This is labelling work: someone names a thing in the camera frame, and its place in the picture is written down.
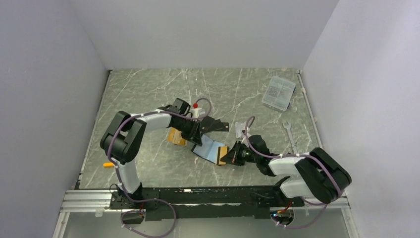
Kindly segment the black leather card holder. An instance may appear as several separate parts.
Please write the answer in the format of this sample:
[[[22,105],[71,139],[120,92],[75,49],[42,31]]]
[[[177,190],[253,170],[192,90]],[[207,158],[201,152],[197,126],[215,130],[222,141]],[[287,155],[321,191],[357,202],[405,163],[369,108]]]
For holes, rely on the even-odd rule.
[[[202,135],[202,142],[202,146],[194,145],[191,152],[198,157],[216,165],[218,147],[226,145],[224,143],[212,140],[205,134]]]

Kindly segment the black card stack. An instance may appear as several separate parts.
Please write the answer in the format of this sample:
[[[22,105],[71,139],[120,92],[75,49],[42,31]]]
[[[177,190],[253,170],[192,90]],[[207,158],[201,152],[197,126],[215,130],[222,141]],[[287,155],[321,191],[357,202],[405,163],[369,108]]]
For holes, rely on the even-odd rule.
[[[209,132],[228,132],[229,123],[222,122],[220,119],[214,119],[210,116],[206,116],[201,120],[200,123],[200,132],[209,133]]]

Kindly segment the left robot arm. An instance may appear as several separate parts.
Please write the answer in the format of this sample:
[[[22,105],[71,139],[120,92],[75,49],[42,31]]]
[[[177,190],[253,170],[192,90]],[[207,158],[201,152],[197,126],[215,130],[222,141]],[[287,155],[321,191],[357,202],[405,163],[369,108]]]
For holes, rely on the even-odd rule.
[[[209,112],[199,109],[177,98],[173,104],[154,111],[130,114],[118,111],[100,140],[108,160],[113,163],[119,191],[123,192],[123,202],[129,208],[138,207],[143,199],[143,187],[138,177],[135,158],[140,150],[144,135],[157,129],[174,128],[181,138],[195,145],[202,145],[201,120]]]

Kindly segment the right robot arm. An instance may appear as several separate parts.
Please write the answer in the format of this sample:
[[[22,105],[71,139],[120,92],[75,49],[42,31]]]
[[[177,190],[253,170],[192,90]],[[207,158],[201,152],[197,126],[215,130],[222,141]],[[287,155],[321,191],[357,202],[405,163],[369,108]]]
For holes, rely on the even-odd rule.
[[[232,149],[219,148],[218,165],[256,164],[269,177],[282,176],[268,199],[279,206],[303,197],[314,197],[322,204],[338,199],[352,182],[350,174],[320,147],[306,154],[274,154],[260,135],[252,135],[246,143],[237,141]]]

